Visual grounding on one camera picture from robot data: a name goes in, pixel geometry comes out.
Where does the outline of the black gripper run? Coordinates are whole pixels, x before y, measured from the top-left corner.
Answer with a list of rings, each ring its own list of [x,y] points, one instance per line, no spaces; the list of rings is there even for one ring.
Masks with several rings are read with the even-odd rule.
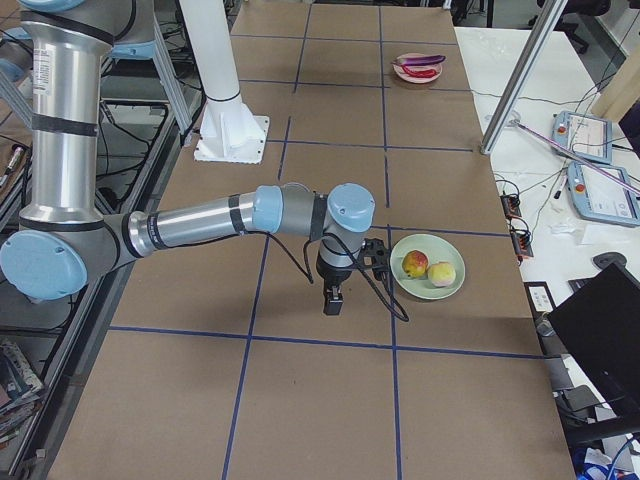
[[[352,268],[336,267],[327,263],[324,259],[316,261],[316,271],[323,280],[325,315],[339,315],[344,303],[341,285],[352,273]]]

